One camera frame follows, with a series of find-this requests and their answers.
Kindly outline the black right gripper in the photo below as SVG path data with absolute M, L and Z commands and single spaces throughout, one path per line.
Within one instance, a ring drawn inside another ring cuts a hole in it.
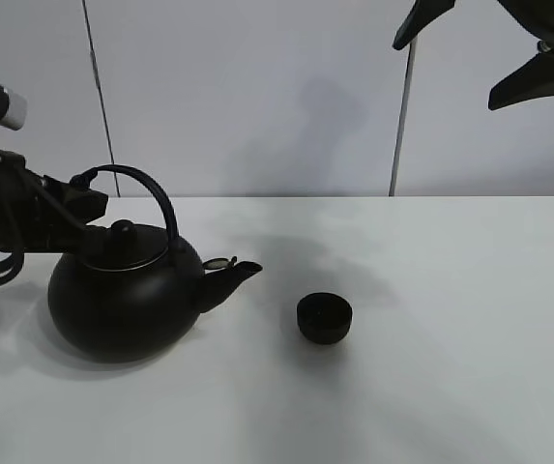
M 500 0 L 502 7 L 530 34 L 554 45 L 554 0 Z M 416 0 L 397 29 L 393 49 L 410 44 L 428 24 L 455 5 L 454 0 Z M 539 52 L 490 91 L 488 108 L 554 97 L 554 48 Z

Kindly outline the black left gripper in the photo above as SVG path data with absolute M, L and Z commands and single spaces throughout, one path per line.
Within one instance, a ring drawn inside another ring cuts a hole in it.
M 107 203 L 87 184 L 38 174 L 24 156 L 0 150 L 0 251 L 101 255 L 109 229 L 85 224 L 102 218 Z M 72 215 L 84 224 L 72 225 Z

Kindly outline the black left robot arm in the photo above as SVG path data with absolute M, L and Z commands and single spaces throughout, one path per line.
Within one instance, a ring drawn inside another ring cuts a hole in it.
M 20 130 L 26 106 L 0 85 L 0 126 Z M 0 250 L 99 254 L 107 232 L 92 222 L 104 216 L 107 201 L 102 192 L 37 174 L 24 156 L 0 150 Z

